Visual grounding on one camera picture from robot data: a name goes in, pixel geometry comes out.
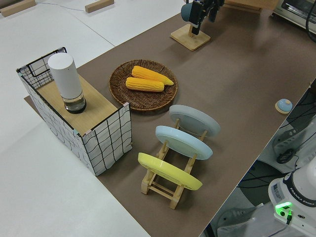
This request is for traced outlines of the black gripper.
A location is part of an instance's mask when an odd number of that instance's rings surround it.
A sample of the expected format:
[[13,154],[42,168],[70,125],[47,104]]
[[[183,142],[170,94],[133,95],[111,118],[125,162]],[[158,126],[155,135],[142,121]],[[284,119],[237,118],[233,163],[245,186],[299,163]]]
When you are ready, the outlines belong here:
[[202,12],[209,11],[209,21],[215,22],[217,11],[224,5],[224,0],[199,0],[192,3],[190,22],[192,34],[198,34],[202,22]]

